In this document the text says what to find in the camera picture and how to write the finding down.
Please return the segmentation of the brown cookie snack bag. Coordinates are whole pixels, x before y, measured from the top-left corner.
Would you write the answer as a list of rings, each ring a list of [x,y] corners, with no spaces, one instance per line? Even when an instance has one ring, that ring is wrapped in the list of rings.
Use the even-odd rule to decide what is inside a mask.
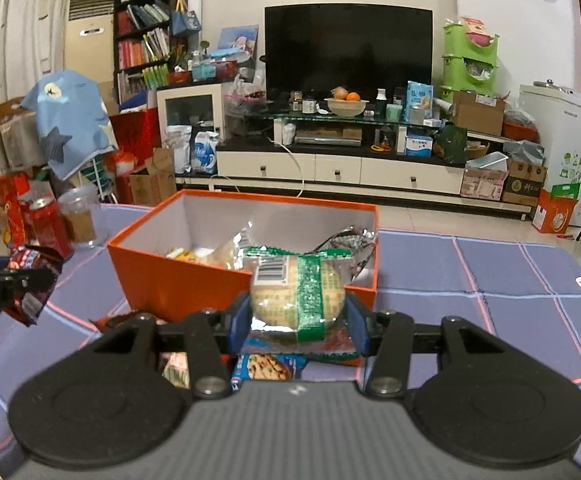
[[[8,299],[3,311],[25,326],[36,325],[63,264],[64,258],[54,248],[38,245],[16,248],[6,266]]]

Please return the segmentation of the blue rainbow cookie bag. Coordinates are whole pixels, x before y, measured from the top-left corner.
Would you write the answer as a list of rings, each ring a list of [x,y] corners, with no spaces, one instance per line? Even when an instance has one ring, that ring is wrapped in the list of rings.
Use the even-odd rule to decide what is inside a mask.
[[[295,354],[243,354],[233,368],[231,388],[238,391],[248,380],[288,382],[301,376],[307,362],[306,358]]]

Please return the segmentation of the orange storage box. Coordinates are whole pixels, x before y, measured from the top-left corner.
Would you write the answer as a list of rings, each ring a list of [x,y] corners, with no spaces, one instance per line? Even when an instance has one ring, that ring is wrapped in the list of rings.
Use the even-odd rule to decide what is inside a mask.
[[[182,190],[107,244],[121,288],[134,310],[169,322],[204,309],[226,309],[246,292],[247,271],[168,258],[176,248],[216,249],[251,226],[259,245],[310,252],[349,228],[375,231],[379,208],[340,200]]]

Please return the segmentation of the silver foil snack bag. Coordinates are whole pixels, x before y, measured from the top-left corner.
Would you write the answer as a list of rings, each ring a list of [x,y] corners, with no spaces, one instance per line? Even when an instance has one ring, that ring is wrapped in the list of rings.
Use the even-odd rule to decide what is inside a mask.
[[[374,257],[377,232],[361,226],[348,226],[324,240],[309,255],[334,258],[348,263],[348,282],[354,281]]]

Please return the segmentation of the green striped bread packet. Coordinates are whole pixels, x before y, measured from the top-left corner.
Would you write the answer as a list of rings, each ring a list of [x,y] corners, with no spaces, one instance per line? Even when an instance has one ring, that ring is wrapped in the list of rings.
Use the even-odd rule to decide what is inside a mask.
[[[355,260],[348,249],[295,254],[270,246],[245,249],[251,272],[251,330],[261,336],[322,341],[344,310]]]

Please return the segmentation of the clear bag of cookies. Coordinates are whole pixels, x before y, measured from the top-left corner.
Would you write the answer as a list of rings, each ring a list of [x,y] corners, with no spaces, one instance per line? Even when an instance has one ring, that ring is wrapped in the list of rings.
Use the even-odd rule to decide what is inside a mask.
[[[241,229],[206,257],[205,263],[224,270],[242,270],[244,255],[254,245],[248,229]]]

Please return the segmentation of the red soda can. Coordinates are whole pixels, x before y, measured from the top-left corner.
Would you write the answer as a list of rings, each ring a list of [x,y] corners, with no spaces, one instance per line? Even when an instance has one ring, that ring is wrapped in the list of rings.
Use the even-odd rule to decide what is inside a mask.
[[[64,259],[74,255],[66,224],[54,197],[34,200],[29,208],[34,234],[40,246],[54,249]]]

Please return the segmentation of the clear plastic jar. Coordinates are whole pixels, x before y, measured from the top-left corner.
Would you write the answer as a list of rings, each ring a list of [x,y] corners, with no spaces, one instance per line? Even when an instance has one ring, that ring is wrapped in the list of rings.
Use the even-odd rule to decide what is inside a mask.
[[[78,248],[92,248],[100,243],[103,234],[100,201],[92,183],[80,185],[58,199],[71,243]]]

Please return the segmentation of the blue shark fabric cover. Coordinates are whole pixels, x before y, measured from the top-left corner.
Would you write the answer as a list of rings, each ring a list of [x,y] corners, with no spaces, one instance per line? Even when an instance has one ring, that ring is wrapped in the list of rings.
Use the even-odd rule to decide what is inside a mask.
[[[97,83],[74,70],[44,76],[20,106],[36,114],[41,152],[60,180],[71,178],[96,156],[117,150]]]

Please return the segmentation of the white TV cabinet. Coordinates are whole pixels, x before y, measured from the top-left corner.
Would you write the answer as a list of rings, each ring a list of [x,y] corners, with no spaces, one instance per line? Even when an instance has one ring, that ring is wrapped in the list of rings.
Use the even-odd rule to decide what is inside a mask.
[[[356,197],[359,200],[401,200],[425,206],[453,206],[530,217],[530,206],[461,195],[463,170],[432,159],[403,156],[335,155],[273,151],[218,152],[218,172],[178,174],[184,186],[227,186],[233,190],[297,192]]]

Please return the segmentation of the large cardboard box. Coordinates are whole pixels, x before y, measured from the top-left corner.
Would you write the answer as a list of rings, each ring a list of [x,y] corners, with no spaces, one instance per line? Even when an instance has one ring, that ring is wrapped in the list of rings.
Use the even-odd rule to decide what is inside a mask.
[[[502,133],[504,99],[496,96],[455,91],[453,93],[452,120],[458,127],[491,136]]]

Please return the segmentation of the white small refrigerator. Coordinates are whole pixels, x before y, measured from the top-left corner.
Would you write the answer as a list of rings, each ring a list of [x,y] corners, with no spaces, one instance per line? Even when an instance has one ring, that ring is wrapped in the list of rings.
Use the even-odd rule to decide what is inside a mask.
[[[581,94],[538,81],[519,87],[519,106],[530,115],[545,149],[545,189],[577,184],[578,202],[571,226],[581,226]]]

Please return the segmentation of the fruit bowl with oranges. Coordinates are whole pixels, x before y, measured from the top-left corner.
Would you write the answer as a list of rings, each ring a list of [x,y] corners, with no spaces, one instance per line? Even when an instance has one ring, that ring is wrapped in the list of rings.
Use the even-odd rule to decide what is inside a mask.
[[[331,91],[331,96],[325,100],[327,108],[336,116],[357,117],[364,113],[368,102],[361,99],[357,92],[348,91],[338,86]]]

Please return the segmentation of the green stacked storage bins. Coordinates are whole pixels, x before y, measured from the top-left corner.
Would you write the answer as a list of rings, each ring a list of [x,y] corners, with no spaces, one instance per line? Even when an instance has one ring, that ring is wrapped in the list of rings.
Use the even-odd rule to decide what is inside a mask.
[[[452,102],[455,92],[483,96],[496,93],[499,36],[478,18],[461,16],[443,27],[443,83],[440,98]]]

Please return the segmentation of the black television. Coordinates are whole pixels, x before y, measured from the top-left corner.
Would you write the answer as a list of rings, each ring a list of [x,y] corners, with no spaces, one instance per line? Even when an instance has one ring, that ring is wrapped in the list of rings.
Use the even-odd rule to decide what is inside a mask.
[[[429,84],[434,14],[409,6],[305,3],[264,9],[266,96],[322,100],[337,87],[374,99],[410,81]]]

